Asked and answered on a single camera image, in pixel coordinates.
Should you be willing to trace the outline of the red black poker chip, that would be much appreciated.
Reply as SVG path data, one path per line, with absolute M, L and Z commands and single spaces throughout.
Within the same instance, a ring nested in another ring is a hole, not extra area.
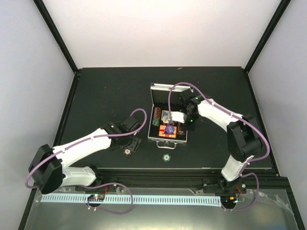
M 124 150 L 124 154 L 125 154 L 126 156 L 131 155 L 131 150 L 130 150 L 130 149 L 125 149 L 125 150 Z

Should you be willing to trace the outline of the purple round button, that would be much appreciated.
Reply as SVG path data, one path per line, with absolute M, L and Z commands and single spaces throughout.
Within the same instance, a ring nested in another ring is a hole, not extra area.
M 168 134 L 173 134 L 175 132 L 175 127 L 172 125 L 168 125 L 165 127 L 165 132 Z

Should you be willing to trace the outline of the blue gold card deck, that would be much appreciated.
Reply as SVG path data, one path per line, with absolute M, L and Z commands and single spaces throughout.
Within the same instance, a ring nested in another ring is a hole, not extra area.
M 170 115 L 168 110 L 163 110 L 161 113 L 161 120 L 163 123 L 169 124 L 170 122 Z

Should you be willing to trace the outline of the aluminium poker case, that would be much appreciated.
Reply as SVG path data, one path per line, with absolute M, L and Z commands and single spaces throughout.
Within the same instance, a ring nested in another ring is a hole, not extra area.
M 149 122 L 148 139 L 154 141 L 160 149 L 175 149 L 178 144 L 186 144 L 188 132 L 180 123 L 181 112 L 185 104 L 182 93 L 193 92 L 193 88 L 184 85 L 151 83 L 152 111 Z

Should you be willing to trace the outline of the red orange card deck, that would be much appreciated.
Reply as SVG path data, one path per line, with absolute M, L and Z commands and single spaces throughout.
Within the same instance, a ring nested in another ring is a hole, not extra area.
M 177 137 L 177 127 L 175 127 L 175 132 L 173 134 L 168 134 L 165 132 L 165 127 L 167 125 L 160 125 L 159 126 L 159 133 L 158 133 L 158 136 L 159 137 L 165 137 L 165 138 L 176 138 Z

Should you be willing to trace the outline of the green poker chip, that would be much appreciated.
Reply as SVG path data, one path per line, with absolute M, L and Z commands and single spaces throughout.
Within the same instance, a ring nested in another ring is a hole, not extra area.
M 163 160 L 164 160 L 165 162 L 170 161 L 170 159 L 171 159 L 171 157 L 170 157 L 169 154 L 164 154 L 164 155 L 163 155 Z

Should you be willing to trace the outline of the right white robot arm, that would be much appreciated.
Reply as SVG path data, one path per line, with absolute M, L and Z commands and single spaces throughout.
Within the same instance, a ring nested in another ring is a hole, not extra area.
M 199 118 L 207 118 L 226 132 L 227 148 L 230 154 L 226 165 L 217 179 L 219 190 L 230 193 L 236 186 L 244 168 L 265 146 L 258 133 L 258 123 L 252 115 L 243 116 L 216 104 L 213 99 L 183 92 L 179 96 L 184 105 L 179 122 L 185 130 L 194 130 Z

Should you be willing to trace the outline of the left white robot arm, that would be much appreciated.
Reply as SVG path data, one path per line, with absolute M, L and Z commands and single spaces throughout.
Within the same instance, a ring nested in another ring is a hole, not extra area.
M 108 122 L 73 142 L 54 147 L 48 144 L 41 146 L 28 169 L 35 186 L 44 195 L 72 185 L 87 186 L 92 191 L 100 190 L 103 179 L 96 175 L 93 167 L 72 165 L 101 150 L 124 149 L 134 152 L 141 141 L 135 136 L 141 126 L 136 117 L 130 116 L 123 122 Z

